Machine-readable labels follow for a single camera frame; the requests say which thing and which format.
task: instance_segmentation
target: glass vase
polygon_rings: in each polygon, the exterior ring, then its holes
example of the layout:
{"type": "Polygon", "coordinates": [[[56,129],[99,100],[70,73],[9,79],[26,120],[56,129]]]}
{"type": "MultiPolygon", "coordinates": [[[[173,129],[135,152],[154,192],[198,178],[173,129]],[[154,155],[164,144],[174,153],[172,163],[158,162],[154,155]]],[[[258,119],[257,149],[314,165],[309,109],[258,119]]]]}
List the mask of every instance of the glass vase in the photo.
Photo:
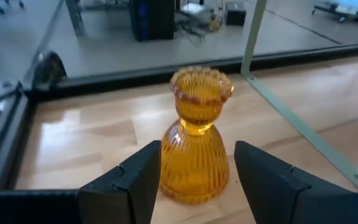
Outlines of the glass vase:
{"type": "Polygon", "coordinates": [[[213,125],[234,89],[225,74],[189,67],[172,77],[179,120],[162,139],[160,189],[183,203],[203,203],[229,180],[222,137],[213,125]]]}

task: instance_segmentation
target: amber glass vase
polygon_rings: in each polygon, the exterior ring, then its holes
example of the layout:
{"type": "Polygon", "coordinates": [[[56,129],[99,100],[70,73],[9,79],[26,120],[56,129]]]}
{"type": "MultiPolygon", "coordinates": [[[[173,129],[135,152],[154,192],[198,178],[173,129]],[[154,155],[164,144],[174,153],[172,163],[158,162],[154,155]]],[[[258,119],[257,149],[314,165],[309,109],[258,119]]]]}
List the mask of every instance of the amber glass vase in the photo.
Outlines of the amber glass vase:
{"type": "Polygon", "coordinates": [[[229,180],[222,137],[213,125],[234,89],[217,70],[189,67],[171,79],[179,120],[162,139],[160,189],[183,203],[203,203],[229,180]]]}

